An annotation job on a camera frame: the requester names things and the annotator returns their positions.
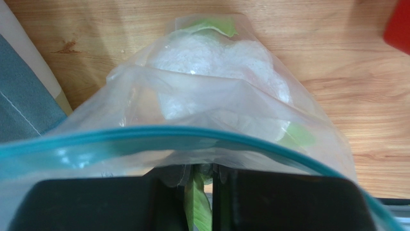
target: white stitching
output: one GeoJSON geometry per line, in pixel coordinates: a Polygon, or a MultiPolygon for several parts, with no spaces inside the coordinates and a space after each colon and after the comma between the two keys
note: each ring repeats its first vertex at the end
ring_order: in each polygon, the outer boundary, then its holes
{"type": "Polygon", "coordinates": [[[14,104],[3,94],[3,92],[1,92],[0,90],[0,94],[12,105],[12,107],[14,109],[16,109],[16,111],[18,111],[18,113],[20,113],[20,115],[27,121],[27,123],[37,132],[38,135],[41,136],[41,134],[38,132],[38,130],[30,123],[30,121],[28,121],[28,119],[23,115],[23,113],[21,113],[17,107],[14,106],[14,104]]]}

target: plastic bag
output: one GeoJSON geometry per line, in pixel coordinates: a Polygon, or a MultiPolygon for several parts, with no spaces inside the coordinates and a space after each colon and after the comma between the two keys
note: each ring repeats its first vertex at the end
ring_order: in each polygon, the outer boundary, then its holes
{"type": "MultiPolygon", "coordinates": [[[[176,19],[166,32],[115,68],[106,86],[48,137],[0,146],[0,230],[30,187],[45,179],[217,163],[310,175],[340,172],[356,180],[346,138],[254,37],[245,16],[195,14],[176,19]]],[[[391,219],[367,198],[376,217],[391,219]]]]}
{"type": "Polygon", "coordinates": [[[310,156],[356,180],[347,139],[244,15],[194,14],[115,68],[52,134],[135,125],[232,131],[310,156]]]}

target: wooden surface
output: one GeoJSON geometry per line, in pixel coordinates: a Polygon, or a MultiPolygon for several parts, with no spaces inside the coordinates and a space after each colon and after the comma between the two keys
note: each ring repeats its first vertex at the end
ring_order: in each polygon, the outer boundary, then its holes
{"type": "Polygon", "coordinates": [[[374,196],[410,198],[410,57],[381,38],[393,0],[6,2],[73,108],[173,18],[243,13],[349,138],[359,183],[374,196]]]}

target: teal zipper seal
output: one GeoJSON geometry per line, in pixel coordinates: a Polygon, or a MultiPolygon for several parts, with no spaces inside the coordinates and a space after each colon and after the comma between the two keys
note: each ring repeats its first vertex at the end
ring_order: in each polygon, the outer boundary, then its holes
{"type": "MultiPolygon", "coordinates": [[[[87,133],[44,137],[32,139],[29,141],[7,143],[4,145],[0,145],[0,162],[4,161],[7,158],[20,158],[32,153],[50,152],[58,148],[67,148],[76,145],[88,145],[92,143],[124,140],[127,140],[127,142],[129,142],[130,144],[133,144],[132,140],[146,138],[170,139],[171,137],[173,139],[177,137],[215,139],[217,140],[217,142],[215,142],[214,144],[215,147],[234,147],[235,150],[259,152],[275,161],[281,161],[285,159],[293,163],[298,163],[300,166],[305,166],[311,169],[312,172],[317,172],[324,176],[339,177],[346,179],[346,177],[343,176],[341,173],[331,169],[330,167],[323,165],[319,161],[314,160],[298,152],[295,152],[293,150],[279,146],[277,144],[273,144],[267,141],[263,141],[242,134],[186,126],[138,126],[127,128],[115,128],[108,130],[91,131],[87,133]]],[[[174,145],[174,143],[169,142],[166,145],[167,146],[161,146],[160,150],[173,149],[172,145],[174,145]]],[[[393,218],[393,215],[383,208],[380,202],[378,202],[360,186],[358,186],[358,188],[363,194],[367,205],[371,209],[371,212],[375,215],[374,218],[376,219],[378,224],[384,224],[384,228],[388,228],[388,230],[391,231],[405,231],[401,227],[401,225],[393,218]]]]}

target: gray fabric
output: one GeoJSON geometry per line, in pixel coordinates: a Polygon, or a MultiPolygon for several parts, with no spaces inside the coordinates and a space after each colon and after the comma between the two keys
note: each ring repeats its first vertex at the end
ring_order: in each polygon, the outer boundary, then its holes
{"type": "Polygon", "coordinates": [[[65,118],[34,72],[0,35],[0,142],[40,136],[65,118]]]}

